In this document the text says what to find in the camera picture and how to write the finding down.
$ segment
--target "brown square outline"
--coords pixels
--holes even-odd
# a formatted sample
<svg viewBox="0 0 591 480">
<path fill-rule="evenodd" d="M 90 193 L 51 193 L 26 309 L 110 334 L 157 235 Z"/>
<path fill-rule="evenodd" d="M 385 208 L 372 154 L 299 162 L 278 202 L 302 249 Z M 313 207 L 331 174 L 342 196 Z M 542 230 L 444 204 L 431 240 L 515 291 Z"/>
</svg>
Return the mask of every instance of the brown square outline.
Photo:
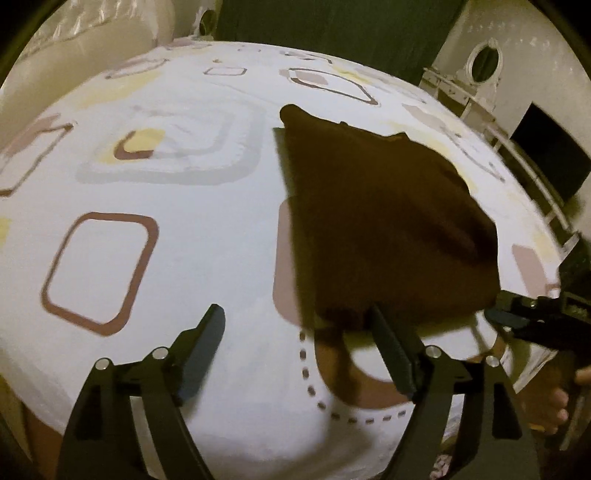
<svg viewBox="0 0 591 480">
<path fill-rule="evenodd" d="M 188 50 L 204 50 L 207 47 L 211 47 L 210 43 L 204 43 L 199 40 L 191 40 L 187 37 L 175 38 L 172 42 L 165 45 L 164 48 L 168 51 L 173 51 L 178 48 L 188 48 Z"/>
<path fill-rule="evenodd" d="M 20 186 L 25 182 L 25 180 L 27 178 L 29 178 L 29 176 L 31 175 L 31 173 L 33 173 L 33 171 L 39 166 L 39 164 L 41 163 L 41 160 L 43 160 L 46 156 L 48 156 L 51 151 L 56 147 L 56 145 L 62 141 L 62 139 L 72 131 L 72 129 L 74 128 L 73 124 L 64 124 L 64 125 L 59 125 L 57 127 L 51 127 L 51 128 L 46 128 L 45 130 L 39 130 L 37 132 L 37 134 L 35 135 L 35 138 L 33 139 L 33 141 L 35 141 L 39 135 L 41 134 L 48 134 L 51 132 L 55 132 L 57 130 L 63 130 L 61 135 L 59 137 L 57 137 L 53 142 L 51 142 L 51 144 L 49 145 L 49 147 L 47 147 L 43 152 L 41 152 L 39 154 L 39 156 L 35 159 L 35 161 L 33 162 L 33 165 L 31 165 L 31 168 L 29 168 L 25 174 L 23 175 L 23 177 L 16 183 L 16 185 L 12 188 L 9 189 L 3 189 L 0 190 L 0 197 L 10 197 L 12 196 L 12 194 L 14 192 L 16 192 Z M 12 157 L 10 157 L 8 159 L 8 161 L 4 164 L 4 168 L 6 168 L 6 165 L 8 165 L 12 159 L 14 158 L 14 155 Z"/>
<path fill-rule="evenodd" d="M 242 69 L 242 73 L 237 73 L 236 75 L 227 75 L 225 73 L 209 73 L 211 72 L 213 69 Z M 246 68 L 244 67 L 209 67 L 207 70 L 205 70 L 205 72 L 203 72 L 204 75 L 210 75 L 212 77 L 239 77 L 241 75 L 244 75 L 246 73 Z"/>
<path fill-rule="evenodd" d="M 139 223 L 148 232 L 148 239 L 146 241 L 146 244 L 144 245 L 144 249 L 142 250 L 139 256 L 138 263 L 131 277 L 131 281 L 129 282 L 129 289 L 125 295 L 125 298 L 121 305 L 121 309 L 119 313 L 115 316 L 115 318 L 113 318 L 107 323 L 94 322 L 90 318 L 79 315 L 68 309 L 60 307 L 59 305 L 55 305 L 51 302 L 48 295 L 49 285 L 60 263 L 61 256 L 63 255 L 63 252 L 70 241 L 70 238 L 72 238 L 72 235 L 74 234 L 76 229 L 87 220 L 106 220 L 114 222 Z M 143 215 L 133 215 L 130 213 L 90 212 L 78 218 L 78 220 L 74 222 L 74 225 L 70 227 L 68 233 L 66 234 L 66 237 L 64 238 L 64 241 L 61 243 L 60 249 L 58 250 L 56 256 L 53 259 L 53 263 L 51 265 L 49 273 L 47 274 L 45 283 L 43 284 L 43 288 L 41 290 L 41 304 L 43 305 L 43 308 L 45 308 L 49 313 L 57 315 L 58 317 L 64 319 L 67 322 L 74 323 L 75 325 L 90 330 L 91 332 L 98 333 L 102 336 L 109 336 L 119 332 L 127 324 L 127 321 L 129 320 L 129 316 L 131 314 L 131 307 L 134 304 L 135 296 L 137 295 L 139 289 L 139 284 L 142 281 L 145 269 L 148 266 L 148 261 L 150 260 L 150 256 L 152 255 L 152 252 L 156 245 L 156 241 L 158 240 L 158 231 L 159 229 L 156 221 L 152 217 L 147 217 Z"/>
<path fill-rule="evenodd" d="M 283 56 L 286 56 L 286 57 L 294 57 L 294 58 L 299 59 L 299 60 L 308 60 L 308 61 L 309 60 L 324 60 L 324 61 L 327 61 L 328 63 L 330 63 L 331 65 L 333 63 L 331 59 L 327 59 L 325 57 L 321 57 L 320 55 L 316 55 L 314 53 L 301 53 L 300 54 L 299 52 L 285 51 L 285 52 L 282 52 L 281 54 Z M 314 58 L 313 59 L 305 59 L 304 56 L 314 57 Z"/>
<path fill-rule="evenodd" d="M 321 87 L 320 85 L 312 85 L 311 83 L 302 82 L 299 78 L 292 77 L 291 75 L 289 78 L 292 82 L 297 83 L 298 85 L 303 85 L 304 87 L 316 88 L 318 90 L 326 90 L 327 92 L 337 93 L 338 95 L 343 95 L 345 97 L 349 97 L 354 100 L 359 100 L 360 102 L 367 103 L 368 105 L 379 105 L 378 101 L 374 97 L 372 97 L 369 94 L 369 92 L 365 88 L 363 88 L 362 85 L 358 84 L 357 82 L 354 82 L 353 80 L 349 80 L 341 75 L 337 75 L 336 73 L 329 73 L 329 72 L 323 72 L 322 70 L 302 69 L 302 68 L 291 68 L 291 69 L 289 69 L 289 71 L 290 72 L 315 72 L 315 73 L 321 73 L 323 75 L 331 75 L 333 77 L 338 77 L 346 82 L 352 83 L 357 88 L 359 88 L 359 90 L 361 90 L 361 92 L 363 92 L 363 94 L 367 97 L 367 100 L 363 100 L 362 98 L 359 98 L 359 97 L 356 97 L 353 95 L 349 95 L 348 93 L 343 93 L 338 90 L 324 88 L 324 87 Z"/>
<path fill-rule="evenodd" d="M 119 66 L 114 68 L 113 70 L 111 70 L 107 75 L 105 75 L 105 79 L 114 80 L 114 79 L 120 79 L 123 77 L 132 77 L 133 75 L 139 75 L 140 73 L 146 73 L 146 72 L 149 72 L 150 70 L 159 69 L 166 62 L 168 62 L 168 59 L 155 59 L 155 60 L 132 59 L 132 60 L 128 60 L 128 61 L 123 62 L 122 64 L 120 64 Z M 133 67 L 136 65 L 141 65 L 143 63 L 148 65 L 144 70 L 139 70 L 137 72 L 132 72 L 132 73 L 121 73 L 121 71 L 125 70 L 126 68 Z"/>
</svg>

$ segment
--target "white bedsheet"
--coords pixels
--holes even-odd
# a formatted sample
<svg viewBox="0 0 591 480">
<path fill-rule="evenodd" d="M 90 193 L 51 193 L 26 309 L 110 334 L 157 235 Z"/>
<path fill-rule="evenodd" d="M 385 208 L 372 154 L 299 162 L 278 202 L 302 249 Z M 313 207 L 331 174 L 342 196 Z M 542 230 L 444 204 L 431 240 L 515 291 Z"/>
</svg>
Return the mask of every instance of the white bedsheet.
<svg viewBox="0 0 591 480">
<path fill-rule="evenodd" d="M 318 367 L 328 327 L 302 330 L 293 315 L 290 253 L 278 252 L 289 238 L 287 103 L 405 131 L 442 153 L 496 222 L 502 287 L 536 296 L 556 283 L 559 249 L 533 202 L 426 93 L 320 54 L 177 40 L 81 85 L 0 156 L 0 374 L 42 421 L 64 431 L 98 358 L 137 361 L 218 303 L 226 332 L 183 408 L 214 476 L 350 480 L 384 469 L 412 406 L 334 395 Z M 425 342 L 468 358 L 496 339 L 481 314 L 451 325 Z M 387 390 L 367 337 L 343 342 L 357 386 Z M 513 344 L 503 363 L 520 389 L 552 354 Z M 460 411 L 455 401 L 448 434 Z"/>
</svg>

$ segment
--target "round hole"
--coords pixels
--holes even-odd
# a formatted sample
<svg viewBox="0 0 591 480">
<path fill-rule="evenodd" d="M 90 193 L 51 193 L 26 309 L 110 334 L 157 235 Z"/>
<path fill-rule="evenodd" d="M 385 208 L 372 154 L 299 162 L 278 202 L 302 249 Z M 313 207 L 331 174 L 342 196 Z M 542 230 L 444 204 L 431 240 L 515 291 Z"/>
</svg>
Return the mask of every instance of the round hole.
<svg viewBox="0 0 591 480">
<path fill-rule="evenodd" d="M 476 83 L 482 83 L 492 77 L 499 65 L 499 51 L 496 48 L 485 46 L 472 63 L 472 78 Z"/>
<path fill-rule="evenodd" d="M 164 360 L 168 356 L 168 349 L 165 346 L 160 346 L 152 352 L 152 356 L 156 360 Z"/>
<path fill-rule="evenodd" d="M 441 349 L 435 345 L 429 345 L 427 348 L 425 348 L 425 353 L 431 358 L 439 358 L 441 356 Z"/>
<path fill-rule="evenodd" d="M 111 364 L 111 360 L 109 360 L 108 358 L 101 358 L 100 360 L 97 360 L 95 363 L 95 368 L 97 370 L 107 370 L 107 367 Z"/>
<path fill-rule="evenodd" d="M 492 355 L 486 357 L 486 363 L 489 364 L 492 368 L 496 368 L 501 364 L 499 362 L 499 359 Z"/>
</svg>

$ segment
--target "dotted line pattern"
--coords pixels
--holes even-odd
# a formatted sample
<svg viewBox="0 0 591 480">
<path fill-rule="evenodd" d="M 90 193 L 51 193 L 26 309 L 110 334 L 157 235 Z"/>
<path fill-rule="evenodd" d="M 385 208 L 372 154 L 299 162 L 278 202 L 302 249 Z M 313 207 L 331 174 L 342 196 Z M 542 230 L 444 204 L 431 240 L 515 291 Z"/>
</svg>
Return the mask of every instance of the dotted line pattern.
<svg viewBox="0 0 591 480">
<path fill-rule="evenodd" d="M 305 342 L 306 341 L 306 333 L 305 332 L 300 332 L 300 342 Z M 306 354 L 306 349 L 305 348 L 301 348 L 300 349 L 300 360 L 305 362 L 307 359 L 307 354 Z M 301 376 L 304 379 L 305 382 L 308 382 L 310 379 L 310 370 L 307 367 L 303 367 L 301 369 Z M 308 384 L 308 395 L 311 398 L 314 398 L 316 396 L 316 389 L 314 388 L 313 385 Z M 322 400 L 319 401 L 316 406 L 322 410 L 322 411 L 326 411 L 327 406 L 326 403 L 324 403 Z M 398 418 L 402 418 L 406 415 L 406 410 L 401 410 L 398 412 Z M 344 420 L 344 418 L 337 412 L 331 412 L 330 413 L 330 418 L 333 420 Z M 373 417 L 368 417 L 366 419 L 361 419 L 362 421 L 365 421 L 366 425 L 372 425 L 374 423 L 376 423 L 376 419 Z M 384 415 L 382 417 L 382 421 L 390 421 L 392 420 L 392 416 L 391 415 Z M 347 423 L 349 425 L 355 425 L 358 422 L 358 420 L 354 417 L 349 417 L 347 419 Z"/>
</svg>

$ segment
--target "black screen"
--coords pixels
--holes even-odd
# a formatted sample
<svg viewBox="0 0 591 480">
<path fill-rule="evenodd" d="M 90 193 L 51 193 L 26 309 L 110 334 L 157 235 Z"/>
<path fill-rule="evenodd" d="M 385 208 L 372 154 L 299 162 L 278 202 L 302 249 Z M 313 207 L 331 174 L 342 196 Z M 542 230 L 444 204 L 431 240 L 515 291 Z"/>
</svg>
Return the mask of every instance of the black screen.
<svg viewBox="0 0 591 480">
<path fill-rule="evenodd" d="M 591 159 L 572 137 L 533 103 L 511 137 L 539 166 L 565 202 L 591 171 Z"/>
</svg>

